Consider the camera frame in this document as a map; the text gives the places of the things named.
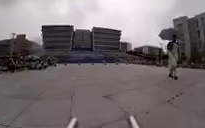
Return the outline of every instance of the paved ground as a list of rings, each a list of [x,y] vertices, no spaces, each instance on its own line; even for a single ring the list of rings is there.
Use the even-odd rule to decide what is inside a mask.
[[[205,128],[205,71],[139,65],[59,65],[45,71],[0,75],[1,127]]]

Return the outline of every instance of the street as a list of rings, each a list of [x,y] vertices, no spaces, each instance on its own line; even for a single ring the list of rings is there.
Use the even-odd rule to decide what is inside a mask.
[[[0,75],[0,127],[205,128],[205,70],[126,64],[58,65]]]

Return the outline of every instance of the walking person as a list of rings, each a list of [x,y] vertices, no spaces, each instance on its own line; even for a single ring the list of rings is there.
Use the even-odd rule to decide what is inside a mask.
[[[172,36],[172,41],[168,43],[168,61],[169,61],[169,77],[178,80],[177,76],[177,62],[178,62],[178,47],[177,36]]]

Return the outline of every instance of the large building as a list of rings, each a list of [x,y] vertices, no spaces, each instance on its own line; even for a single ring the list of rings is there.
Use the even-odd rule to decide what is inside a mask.
[[[92,50],[90,30],[76,29],[74,34],[73,50]]]
[[[70,25],[42,26],[44,51],[49,54],[63,56],[66,51],[90,50],[126,52],[131,50],[131,44],[120,42],[121,31],[109,28],[94,27],[92,32],[76,29]]]
[[[92,30],[94,51],[119,51],[121,31],[94,27]]]
[[[46,51],[72,50],[74,27],[70,25],[42,26],[43,45]]]
[[[190,46],[190,36],[189,36],[189,24],[188,17],[180,17],[173,20],[174,28],[180,32],[180,57],[186,56],[188,59],[191,58],[191,46]]]
[[[188,60],[196,58],[196,50],[200,53],[205,50],[205,13],[192,18],[180,17],[174,19],[173,23],[174,28],[182,34],[180,55],[185,55]]]

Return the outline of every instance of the cloudy sky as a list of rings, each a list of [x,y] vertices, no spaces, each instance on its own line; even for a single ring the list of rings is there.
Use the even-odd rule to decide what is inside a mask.
[[[41,25],[71,24],[122,30],[133,46],[159,45],[161,29],[172,19],[205,11],[205,0],[0,0],[0,39],[26,33],[41,40]]]

